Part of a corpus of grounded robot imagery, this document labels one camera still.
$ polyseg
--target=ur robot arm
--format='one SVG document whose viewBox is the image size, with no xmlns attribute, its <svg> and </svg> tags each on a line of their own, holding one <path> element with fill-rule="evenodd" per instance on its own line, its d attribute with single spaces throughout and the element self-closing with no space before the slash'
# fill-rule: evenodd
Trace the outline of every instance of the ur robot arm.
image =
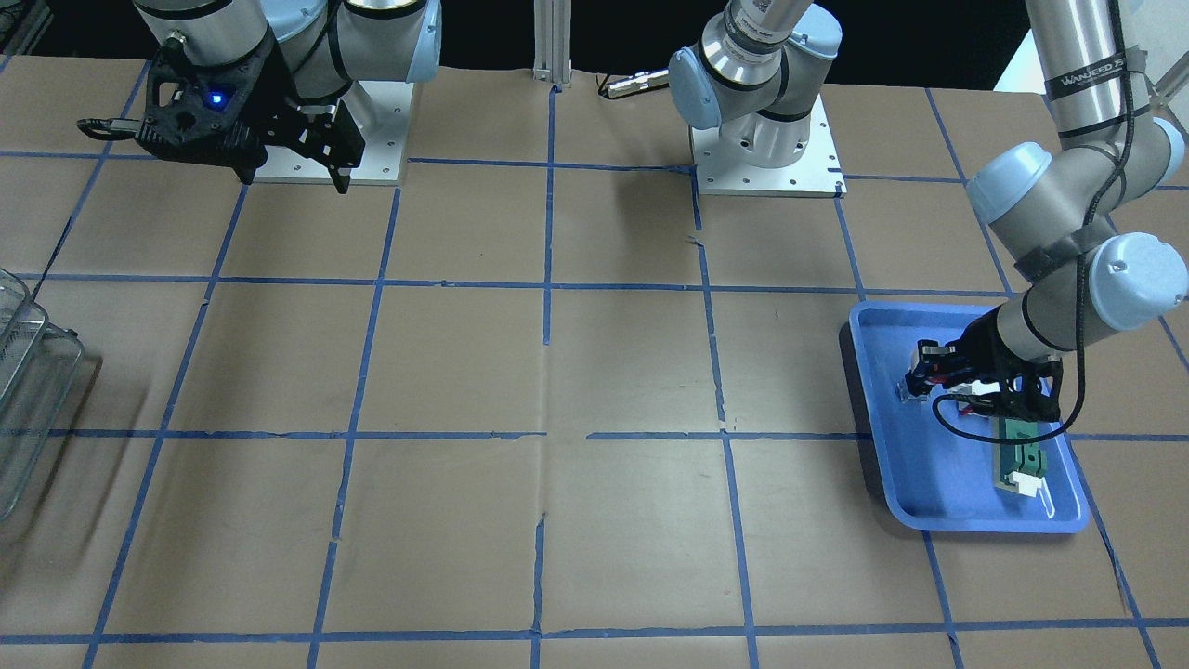
<svg viewBox="0 0 1189 669">
<path fill-rule="evenodd" d="M 1107 215 L 1168 179 L 1185 143 L 1147 103 L 1144 53 L 1119 0 L 1027 0 L 1062 151 L 1025 143 L 992 160 L 968 184 L 975 214 L 1032 283 L 971 322 L 957 341 L 921 341 L 902 397 L 926 400 L 935 386 L 982 383 L 992 392 L 951 392 L 938 404 L 1033 423 L 1061 422 L 1061 358 L 1076 353 L 1081 411 L 1086 347 L 1135 329 L 1179 304 L 1189 272 L 1172 246 L 1151 234 L 1119 234 Z"/>
<path fill-rule="evenodd" d="M 691 127 L 719 128 L 734 160 L 791 165 L 810 143 L 841 42 L 838 21 L 810 0 L 730 0 L 698 44 L 669 59 L 673 101 Z"/>
<path fill-rule="evenodd" d="M 327 168 L 340 193 L 361 163 L 372 113 L 359 80 L 433 78 L 440 0 L 136 0 L 161 43 L 144 118 L 84 119 L 101 140 L 229 166 L 251 183 L 268 145 Z"/>
</svg>

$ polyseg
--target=blue tray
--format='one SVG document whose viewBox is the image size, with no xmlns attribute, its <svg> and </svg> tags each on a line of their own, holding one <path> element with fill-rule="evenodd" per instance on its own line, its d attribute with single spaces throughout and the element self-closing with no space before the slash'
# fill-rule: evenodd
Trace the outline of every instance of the blue tray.
<svg viewBox="0 0 1189 669">
<path fill-rule="evenodd" d="M 987 310 L 910 302 L 862 302 L 851 309 L 851 340 L 883 497 L 898 520 L 918 530 L 1076 534 L 1089 516 L 1064 436 L 1040 447 L 1049 455 L 1046 511 L 1042 496 L 1027 498 L 995 487 L 995 447 L 949 434 L 933 417 L 932 400 L 902 403 L 897 396 L 897 381 L 908 371 L 918 340 L 943 345 L 957 340 Z M 942 408 L 955 427 L 989 435 L 988 419 L 960 417 L 954 403 Z"/>
</svg>

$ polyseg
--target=blue joint cap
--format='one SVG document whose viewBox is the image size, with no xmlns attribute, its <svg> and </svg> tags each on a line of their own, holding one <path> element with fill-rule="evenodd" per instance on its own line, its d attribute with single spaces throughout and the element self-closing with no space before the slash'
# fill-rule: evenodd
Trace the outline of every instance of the blue joint cap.
<svg viewBox="0 0 1189 669">
<path fill-rule="evenodd" d="M 1172 154 L 1169 157 L 1169 169 L 1164 170 L 1164 176 L 1160 177 L 1160 182 L 1157 185 L 1162 185 L 1168 179 L 1172 178 L 1172 175 L 1181 169 L 1181 163 L 1185 159 L 1185 138 L 1177 130 L 1177 126 L 1172 125 L 1165 119 L 1157 116 L 1156 125 L 1160 126 L 1164 134 L 1169 135 L 1169 144 L 1172 146 Z"/>
<path fill-rule="evenodd" d="M 438 76 L 438 63 L 442 51 L 441 0 L 429 0 L 421 21 L 421 36 L 413 49 L 409 75 L 404 77 L 408 82 L 429 81 Z"/>
<path fill-rule="evenodd" d="M 1090 259 L 1090 298 L 1103 322 L 1122 332 L 1168 313 L 1189 292 L 1176 248 L 1146 232 L 1112 236 Z"/>
<path fill-rule="evenodd" d="M 669 58 L 669 93 L 678 113 L 691 127 L 707 130 L 722 125 L 723 111 L 718 107 L 710 72 L 688 46 Z"/>
<path fill-rule="evenodd" d="M 990 225 L 1012 210 L 1052 163 L 1052 153 L 1025 141 L 982 168 L 967 184 L 967 197 L 979 222 Z"/>
<path fill-rule="evenodd" d="M 812 56 L 832 61 L 838 57 L 842 46 L 842 26 L 833 14 L 817 5 L 810 5 L 797 21 L 788 40 L 801 51 Z"/>
<path fill-rule="evenodd" d="M 284 43 L 309 27 L 326 11 L 326 0 L 260 0 L 277 42 Z"/>
</svg>

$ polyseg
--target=label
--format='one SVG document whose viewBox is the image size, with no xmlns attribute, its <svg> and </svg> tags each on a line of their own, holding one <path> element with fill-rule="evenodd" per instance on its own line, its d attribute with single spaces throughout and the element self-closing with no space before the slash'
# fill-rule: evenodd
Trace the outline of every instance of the label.
<svg viewBox="0 0 1189 669">
<path fill-rule="evenodd" d="M 1058 77 L 1044 82 L 1045 90 L 1049 91 L 1050 100 L 1068 97 L 1075 93 L 1094 88 L 1100 83 L 1106 83 L 1116 78 L 1127 69 L 1127 61 L 1122 53 L 1107 56 L 1096 63 L 1090 63 L 1084 68 L 1063 74 Z"/>
</svg>

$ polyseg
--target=table surface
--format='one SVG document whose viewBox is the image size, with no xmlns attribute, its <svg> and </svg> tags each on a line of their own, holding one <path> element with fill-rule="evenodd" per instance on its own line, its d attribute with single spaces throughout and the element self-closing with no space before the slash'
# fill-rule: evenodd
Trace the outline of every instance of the table surface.
<svg viewBox="0 0 1189 669">
<path fill-rule="evenodd" d="M 667 94 L 443 69 L 403 187 L 340 196 L 78 133 L 141 62 L 0 68 L 0 266 L 67 232 L 39 301 L 94 359 L 0 665 L 1189 667 L 1189 310 L 1090 349 L 1084 532 L 863 486 L 839 327 L 1026 288 L 963 183 L 1056 149 L 1040 97 L 826 86 L 844 198 L 699 197 Z M 1182 170 L 1113 217 L 1185 212 Z"/>
</svg>

